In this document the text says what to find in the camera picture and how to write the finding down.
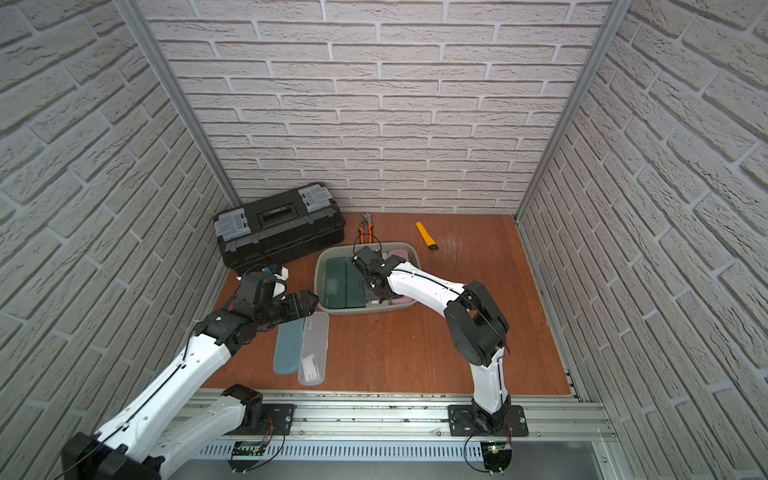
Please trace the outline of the pink pencil case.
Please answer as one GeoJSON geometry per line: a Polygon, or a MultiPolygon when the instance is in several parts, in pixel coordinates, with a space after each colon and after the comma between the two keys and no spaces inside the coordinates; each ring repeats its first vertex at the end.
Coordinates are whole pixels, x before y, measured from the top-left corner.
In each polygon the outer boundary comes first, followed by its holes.
{"type": "MultiPolygon", "coordinates": [[[[389,256],[398,256],[403,258],[405,261],[409,261],[409,251],[407,249],[393,249],[388,252],[389,256]]],[[[407,304],[411,302],[412,299],[407,296],[401,296],[399,298],[393,299],[391,303],[393,305],[401,305],[401,304],[407,304]]]]}

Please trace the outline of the clear pencil case with label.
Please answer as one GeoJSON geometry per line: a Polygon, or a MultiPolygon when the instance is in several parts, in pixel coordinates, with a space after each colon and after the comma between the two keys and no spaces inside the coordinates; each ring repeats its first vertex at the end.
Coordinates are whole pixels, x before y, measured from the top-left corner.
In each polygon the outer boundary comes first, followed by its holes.
{"type": "Polygon", "coordinates": [[[304,320],[298,381],[303,386],[317,386],[326,374],[330,316],[316,312],[304,320]]]}

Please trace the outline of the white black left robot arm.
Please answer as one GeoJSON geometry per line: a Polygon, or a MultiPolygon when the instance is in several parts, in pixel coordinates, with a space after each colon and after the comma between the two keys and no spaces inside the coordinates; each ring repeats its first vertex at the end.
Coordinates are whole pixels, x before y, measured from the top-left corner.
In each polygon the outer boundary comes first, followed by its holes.
{"type": "Polygon", "coordinates": [[[198,389],[258,334],[314,313],[309,290],[286,290],[288,271],[245,274],[223,308],[191,329],[171,364],[130,404],[92,434],[77,433],[61,451],[63,479],[165,479],[228,433],[272,435],[278,423],[260,392],[233,385],[201,413],[168,426],[198,389]]]}

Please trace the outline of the blue-grey pencil case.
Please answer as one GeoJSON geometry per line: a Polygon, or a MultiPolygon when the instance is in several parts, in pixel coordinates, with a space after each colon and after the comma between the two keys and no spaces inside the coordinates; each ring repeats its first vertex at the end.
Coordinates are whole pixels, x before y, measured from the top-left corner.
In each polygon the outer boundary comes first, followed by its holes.
{"type": "Polygon", "coordinates": [[[299,319],[281,324],[273,356],[273,371],[278,375],[297,373],[301,361],[304,320],[299,319]]]}

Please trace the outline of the dark green pencil case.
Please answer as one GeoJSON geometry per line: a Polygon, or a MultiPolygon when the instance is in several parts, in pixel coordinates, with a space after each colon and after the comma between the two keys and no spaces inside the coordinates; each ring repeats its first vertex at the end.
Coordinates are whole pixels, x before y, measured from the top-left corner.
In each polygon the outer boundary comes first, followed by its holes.
{"type": "Polygon", "coordinates": [[[345,280],[345,307],[363,308],[366,306],[365,300],[365,278],[355,266],[353,259],[345,259],[346,280],[345,280]]]}
{"type": "Polygon", "coordinates": [[[347,259],[344,257],[330,258],[325,264],[325,300],[324,305],[330,309],[346,307],[347,259]]]}

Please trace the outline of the clear pencil case with barcode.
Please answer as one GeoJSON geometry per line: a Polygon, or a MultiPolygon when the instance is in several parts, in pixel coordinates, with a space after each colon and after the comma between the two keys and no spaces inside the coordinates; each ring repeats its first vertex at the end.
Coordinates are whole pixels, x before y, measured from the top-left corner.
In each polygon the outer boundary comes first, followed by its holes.
{"type": "Polygon", "coordinates": [[[363,298],[367,306],[384,305],[390,306],[400,301],[402,295],[394,294],[382,289],[377,289],[371,283],[363,280],[361,282],[363,298]]]}

